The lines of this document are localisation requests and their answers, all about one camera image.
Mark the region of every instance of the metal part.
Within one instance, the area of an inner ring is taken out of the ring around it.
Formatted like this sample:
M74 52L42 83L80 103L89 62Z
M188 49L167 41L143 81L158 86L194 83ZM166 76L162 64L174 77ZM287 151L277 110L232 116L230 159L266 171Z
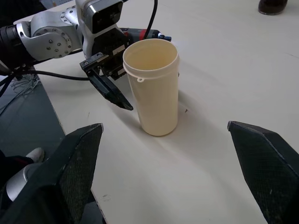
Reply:
M45 30L53 30L53 27L45 27L41 29L40 36L29 36L28 23L21 22L16 25L17 32L21 37L21 41L24 44L26 50L30 55L38 61L46 60L49 58L59 58L59 53L52 49L49 45L49 40L52 40L53 43L60 43L59 49L62 52L65 52L68 49L68 46L72 46L71 38L68 35L62 36L62 30L56 28L56 32L45 32Z
M161 33L159 33L158 39L162 39L162 40L166 40L166 41L170 41L171 42L171 36L165 36L165 35L163 35Z
M70 13L70 8L63 12L51 12L44 11L43 13L36 14L30 23L31 36L35 37L36 33L41 35L45 34L44 30L47 30L48 33L59 33L63 38L68 42L64 44L61 43L61 48L59 51L69 52L73 49L82 48L82 32L78 28L79 22L77 18L76 8L72 9L73 13ZM54 39L51 39L54 44L58 42Z
M28 179L40 165L42 165L42 163L29 164L8 180L6 184L6 192L11 201L14 201L17 198L28 182Z
M116 54L118 54L119 52L124 51L125 49L126 49L126 48L125 48L125 45L121 45L120 47L114 49L114 50L112 51L112 54L113 54L113 55L116 55Z

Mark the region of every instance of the table surface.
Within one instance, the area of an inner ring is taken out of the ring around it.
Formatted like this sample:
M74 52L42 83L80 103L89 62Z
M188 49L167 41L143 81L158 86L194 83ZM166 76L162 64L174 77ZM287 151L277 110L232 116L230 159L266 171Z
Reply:
M40 76L66 134L104 124L92 191L110 224L265 224L227 131L229 120L278 132L299 149L299 2L278 16L258 0L160 0L154 29L172 36L181 63L179 123L142 131L89 82ZM153 1L124 4L119 27L146 28ZM85 76L82 53L37 70ZM116 85L134 106L126 76Z

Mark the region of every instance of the cream plastic container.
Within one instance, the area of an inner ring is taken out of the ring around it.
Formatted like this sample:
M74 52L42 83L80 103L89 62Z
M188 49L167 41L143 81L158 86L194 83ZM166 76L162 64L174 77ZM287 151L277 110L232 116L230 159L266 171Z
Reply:
M178 124L178 65L178 51L166 40L142 40L123 54L141 127L150 135L166 135Z

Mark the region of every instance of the dark object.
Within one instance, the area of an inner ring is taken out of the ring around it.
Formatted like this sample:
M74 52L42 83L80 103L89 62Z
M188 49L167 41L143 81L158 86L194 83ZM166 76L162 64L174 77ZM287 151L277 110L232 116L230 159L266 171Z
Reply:
M39 0L1 0L0 27L44 10L46 8Z
M264 15L277 15L285 9L288 0L260 0L258 11Z
M122 4L123 2L118 2L93 15L93 34L116 24L120 20Z
M123 50L114 52L121 46L123 46ZM94 39L92 54L95 55L101 52L104 55L114 56L123 53L128 46L129 40L124 33L117 28L113 28Z
M12 74L11 76L13 76L13 75L20 76L20 75L26 75L26 74L46 75L46 76L64 78L64 79L69 79L69 80L77 80L77 81L88 81L89 80L86 77L65 76L65 75L60 75L60 74L53 73L53 72L36 71L36 70L20 71L20 72L16 72L16 73Z
M120 108L131 111L133 110L133 107L121 93L121 91L111 82L107 76L100 75L101 68L104 67L105 63L109 62L109 60L111 60L110 56L97 53L91 56L89 59L81 62L80 66L87 74L93 86L106 100L109 100L111 103L119 106Z
M275 132L230 121L241 169L269 224L299 223L299 155Z
M8 76L5 79L0 81L0 87L3 86L2 89L0 90L0 97L2 97L2 95L8 88L10 82L13 80L13 78L14 78L14 76Z
M24 47L16 25L0 28L0 61L10 69L35 62Z
M121 28L121 30L129 38L131 44L143 40L144 34L146 32L145 29L135 29L135 28ZM156 29L151 29L149 31L149 34L147 35L146 39L151 39L151 38L158 38L158 39L163 39L171 42L170 36L164 36L163 34L160 33L159 30Z
M31 176L1 224L78 224L93 182L102 124L68 134Z

